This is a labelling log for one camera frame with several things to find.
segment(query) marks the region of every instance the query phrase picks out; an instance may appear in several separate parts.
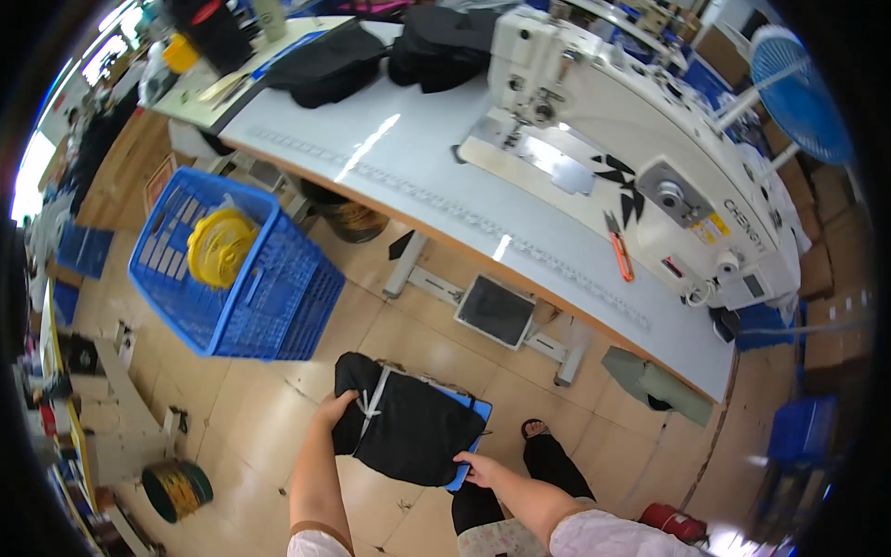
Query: tile floor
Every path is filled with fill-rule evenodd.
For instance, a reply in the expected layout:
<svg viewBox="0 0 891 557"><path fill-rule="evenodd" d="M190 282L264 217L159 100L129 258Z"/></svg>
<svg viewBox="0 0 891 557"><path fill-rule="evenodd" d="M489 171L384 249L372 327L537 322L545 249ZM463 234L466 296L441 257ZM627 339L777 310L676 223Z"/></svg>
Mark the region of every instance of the tile floor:
<svg viewBox="0 0 891 557"><path fill-rule="evenodd" d="M480 451L517 472L525 473L520 424L544 419L602 506L622 517L636 519L653 502L680 506L712 454L687 509L725 528L744 522L764 474L746 456L764 454L772 412L788 397L790 347L740 359L713 452L724 407L715 409L705 429L681 415L650 411L600 365L608 348L601 338L594 339L575 384L562 389L552 383L555 362L529 348L512 352L464 328L449 306L412 285L399 299L385 299L380 290L393 265L387 248L405 232L391 222L374 241L349 245L320 221L310 235L345 273L347 285L314 358L271 364L196 357L128 281L135 237L116 235L102 280L84 284L75 329L110 335L119 318L135 326L130 374L136 387L157 418L169 405L189 411L190 431L177 451L197 461L215 490L212 504L170 525L139 487L118 486L120 498L169 555L284 555L288 505L279 490L288 484L308 418L333 387L333 364L348 350L398 361L491 402L493 434ZM421 265L462 285L477 272L432 242ZM349 457L338 457L338 467L359 557L456 555L451 496L444 490L388 479Z"/></svg>

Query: yellow spool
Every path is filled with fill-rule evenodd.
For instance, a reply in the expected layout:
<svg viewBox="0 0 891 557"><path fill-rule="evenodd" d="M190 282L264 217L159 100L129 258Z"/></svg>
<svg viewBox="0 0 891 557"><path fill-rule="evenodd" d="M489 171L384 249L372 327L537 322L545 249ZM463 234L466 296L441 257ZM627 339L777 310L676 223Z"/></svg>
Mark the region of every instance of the yellow spool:
<svg viewBox="0 0 891 557"><path fill-rule="evenodd" d="M232 288L257 232L238 209L220 209L207 215L195 225L187 242L189 272L208 286Z"/></svg>
<svg viewBox="0 0 891 557"><path fill-rule="evenodd" d="M161 57L164 58L170 71L178 74L185 73L199 58L189 41L179 33L174 33L170 37L170 46L164 49Z"/></svg>

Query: white sewing machine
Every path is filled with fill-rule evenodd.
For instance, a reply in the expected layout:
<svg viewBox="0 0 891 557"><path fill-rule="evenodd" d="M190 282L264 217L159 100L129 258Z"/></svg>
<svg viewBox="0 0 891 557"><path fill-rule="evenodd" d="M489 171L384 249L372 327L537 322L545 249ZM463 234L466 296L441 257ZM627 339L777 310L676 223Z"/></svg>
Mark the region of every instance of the white sewing machine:
<svg viewBox="0 0 891 557"><path fill-rule="evenodd" d="M488 82L495 108L459 156L604 236L603 210L636 188L629 252L692 305L733 310L797 291L774 193L666 72L521 6L496 24Z"/></svg>

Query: person's right hand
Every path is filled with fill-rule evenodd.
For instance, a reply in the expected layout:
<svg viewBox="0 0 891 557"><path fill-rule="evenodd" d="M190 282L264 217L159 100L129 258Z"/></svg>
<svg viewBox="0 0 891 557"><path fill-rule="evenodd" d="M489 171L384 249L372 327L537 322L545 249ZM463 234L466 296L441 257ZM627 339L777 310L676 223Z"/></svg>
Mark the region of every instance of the person's right hand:
<svg viewBox="0 0 891 557"><path fill-rule="evenodd" d="M467 451L461 451L452 460L456 463L469 463L470 470L467 472L466 481L480 487L491 487L493 476L501 466L488 456L475 455Z"/></svg>

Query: white sleeve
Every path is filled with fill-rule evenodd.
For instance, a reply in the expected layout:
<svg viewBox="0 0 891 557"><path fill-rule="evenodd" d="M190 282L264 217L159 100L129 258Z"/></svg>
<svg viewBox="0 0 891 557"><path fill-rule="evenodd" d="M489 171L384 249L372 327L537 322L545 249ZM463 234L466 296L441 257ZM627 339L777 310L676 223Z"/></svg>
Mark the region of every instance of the white sleeve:
<svg viewBox="0 0 891 557"><path fill-rule="evenodd" d="M288 557L351 557L347 548L320 530L301 530L290 538Z"/></svg>

